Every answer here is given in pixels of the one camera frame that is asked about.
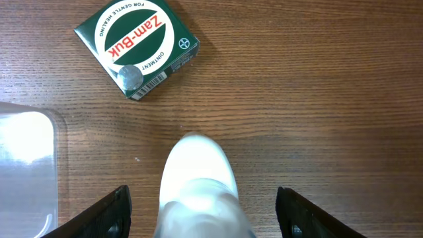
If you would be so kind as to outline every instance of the wooden surface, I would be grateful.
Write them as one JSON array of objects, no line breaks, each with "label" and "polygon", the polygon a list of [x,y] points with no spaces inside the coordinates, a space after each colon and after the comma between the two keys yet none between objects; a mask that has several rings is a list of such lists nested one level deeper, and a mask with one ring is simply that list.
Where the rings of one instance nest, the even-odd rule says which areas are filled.
[{"label": "wooden surface", "polygon": [[423,1],[169,0],[200,53],[141,102],[73,32],[106,2],[0,3],[0,99],[64,122],[60,223],[128,184],[151,237],[167,155],[198,131],[258,237],[281,237],[280,185],[365,236],[423,237]]}]

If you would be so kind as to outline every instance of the black object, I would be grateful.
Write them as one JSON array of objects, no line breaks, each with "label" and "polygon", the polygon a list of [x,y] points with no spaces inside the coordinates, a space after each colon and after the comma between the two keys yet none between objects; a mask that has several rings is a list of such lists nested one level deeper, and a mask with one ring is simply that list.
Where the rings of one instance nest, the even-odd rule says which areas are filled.
[{"label": "black object", "polygon": [[290,188],[279,187],[276,214],[284,238],[365,238]]},{"label": "black object", "polygon": [[[128,186],[120,186],[43,238],[127,238],[131,226]],[[365,238],[290,188],[278,189],[276,214],[284,238]]]},{"label": "black object", "polygon": [[126,238],[131,211],[130,189],[123,185],[43,238]]}]

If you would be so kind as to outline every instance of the box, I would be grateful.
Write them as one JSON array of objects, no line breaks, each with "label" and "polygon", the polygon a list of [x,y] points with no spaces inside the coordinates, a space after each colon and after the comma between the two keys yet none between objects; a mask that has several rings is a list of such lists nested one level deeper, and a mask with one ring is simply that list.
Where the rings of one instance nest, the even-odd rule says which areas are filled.
[{"label": "box", "polygon": [[129,99],[139,100],[198,53],[164,0],[115,0],[75,29]]}]

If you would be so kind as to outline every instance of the barcode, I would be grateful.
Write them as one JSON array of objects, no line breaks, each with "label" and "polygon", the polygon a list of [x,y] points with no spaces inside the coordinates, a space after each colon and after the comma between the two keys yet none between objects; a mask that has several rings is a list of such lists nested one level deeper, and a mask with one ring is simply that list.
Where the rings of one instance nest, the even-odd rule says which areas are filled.
[{"label": "barcode", "polygon": [[135,100],[141,99],[141,97],[144,97],[151,89],[154,89],[158,84],[163,82],[167,78],[167,75],[165,72],[161,72],[158,76],[156,76],[154,79],[152,79],[148,84],[144,85],[138,92],[134,95],[132,95],[132,98]]}]

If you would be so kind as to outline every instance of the white bottle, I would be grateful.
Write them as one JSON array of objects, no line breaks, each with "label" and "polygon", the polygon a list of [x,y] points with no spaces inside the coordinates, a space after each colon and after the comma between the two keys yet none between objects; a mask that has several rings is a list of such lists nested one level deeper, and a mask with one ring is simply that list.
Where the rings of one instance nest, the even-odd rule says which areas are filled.
[{"label": "white bottle", "polygon": [[159,201],[154,238],[255,237],[226,155],[206,136],[187,134],[173,147]]}]

